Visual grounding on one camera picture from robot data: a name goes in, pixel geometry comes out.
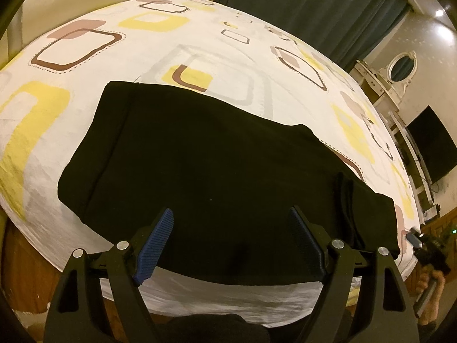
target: silver bolt head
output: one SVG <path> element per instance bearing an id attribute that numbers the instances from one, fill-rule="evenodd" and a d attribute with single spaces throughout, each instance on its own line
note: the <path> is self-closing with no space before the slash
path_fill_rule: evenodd
<path id="1" fill-rule="evenodd" d="M 336 249 L 342 249 L 344 247 L 344 242 L 342 242 L 339 239 L 336 239 L 332 241 L 332 246 Z"/>
<path id="2" fill-rule="evenodd" d="M 119 249 L 119 250 L 125 250 L 127 249 L 127 247 L 129 247 L 129 243 L 127 241 L 119 241 L 116 245 L 116 247 Z"/>
<path id="3" fill-rule="evenodd" d="M 379 252 L 379 254 L 384 255 L 384 256 L 389 255 L 389 250 L 386 249 L 384 246 L 381 246 L 378 249 L 378 252 Z"/>
<path id="4" fill-rule="evenodd" d="M 75 258 L 81 258 L 84 254 L 84 251 L 82 249 L 76 249 L 74 252 L 73 252 L 73 256 Z"/>

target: black monitor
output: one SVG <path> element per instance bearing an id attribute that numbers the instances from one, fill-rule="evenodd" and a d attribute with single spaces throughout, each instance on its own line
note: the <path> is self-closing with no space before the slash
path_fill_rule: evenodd
<path id="1" fill-rule="evenodd" d="M 457 147 L 433 109 L 428 106 L 408 126 L 432 183 L 457 166 Z"/>

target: curtain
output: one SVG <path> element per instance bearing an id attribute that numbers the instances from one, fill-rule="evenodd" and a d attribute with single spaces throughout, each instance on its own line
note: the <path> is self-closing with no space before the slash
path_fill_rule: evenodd
<path id="1" fill-rule="evenodd" d="M 390 78 L 392 81 L 402 81 L 406 79 L 414 68 L 414 60 L 410 57 L 402 57 L 392 67 Z"/>
<path id="2" fill-rule="evenodd" d="M 293 34 L 349 72 L 410 10 L 407 0 L 215 0 Z"/>

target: patterned bedsheet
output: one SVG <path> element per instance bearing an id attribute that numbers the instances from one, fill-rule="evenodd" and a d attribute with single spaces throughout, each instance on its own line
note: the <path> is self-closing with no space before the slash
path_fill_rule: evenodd
<path id="1" fill-rule="evenodd" d="M 404 278 L 412 271 L 404 229 L 419 220 L 408 176 L 357 83 L 294 36 L 207 0 L 105 7 L 37 38 L 0 71 L 0 204 L 56 268 L 75 248 L 111 246 L 57 197 L 63 168 L 111 80 L 181 86 L 282 124 L 307 125 L 368 186 L 394 200 L 402 250 L 396 263 Z M 102 286 L 110 296 L 108 283 Z M 151 312 L 238 313 L 280 326 L 309 314 L 321 287 L 218 285 L 156 268 L 140 289 Z"/>

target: white wall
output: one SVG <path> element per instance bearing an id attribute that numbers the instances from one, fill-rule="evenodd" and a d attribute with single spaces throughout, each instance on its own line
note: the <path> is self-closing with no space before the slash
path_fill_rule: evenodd
<path id="1" fill-rule="evenodd" d="M 457 144 L 457 33 L 431 17 L 410 13 L 397 32 L 367 63 L 379 69 L 394 56 L 414 50 L 418 67 L 400 103 L 399 114 L 406 124 L 428 105 Z M 457 168 L 432 186 L 441 215 L 457 206 Z"/>
<path id="2" fill-rule="evenodd" d="M 0 39 L 0 69 L 8 63 L 8 37 L 6 32 Z"/>
<path id="3" fill-rule="evenodd" d="M 440 308 L 438 309 L 438 318 L 436 319 L 436 325 L 439 326 L 447 313 L 451 309 L 455 300 L 457 299 L 457 279 L 444 285 L 443 294 L 440 299 Z"/>

